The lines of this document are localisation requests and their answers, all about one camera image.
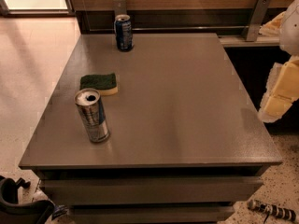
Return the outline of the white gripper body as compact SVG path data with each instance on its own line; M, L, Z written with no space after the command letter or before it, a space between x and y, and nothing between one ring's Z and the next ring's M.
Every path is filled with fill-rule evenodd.
M299 0L287 8L280 25L279 46L290 55L299 55Z

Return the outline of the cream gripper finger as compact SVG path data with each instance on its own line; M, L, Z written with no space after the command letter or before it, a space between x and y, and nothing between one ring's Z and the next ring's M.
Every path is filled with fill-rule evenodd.
M274 63L265 87L258 117L264 123L273 123L299 99L299 58L291 56L284 64Z
M262 25L259 34L265 36L278 36L284 15L285 11L279 13L274 19Z

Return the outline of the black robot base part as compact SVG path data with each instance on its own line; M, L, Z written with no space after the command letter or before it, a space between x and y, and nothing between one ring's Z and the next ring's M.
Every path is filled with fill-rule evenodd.
M30 181L0 176L0 224L45 224L67 213L64 205L55 205L50 200L19 203L18 189L28 189Z

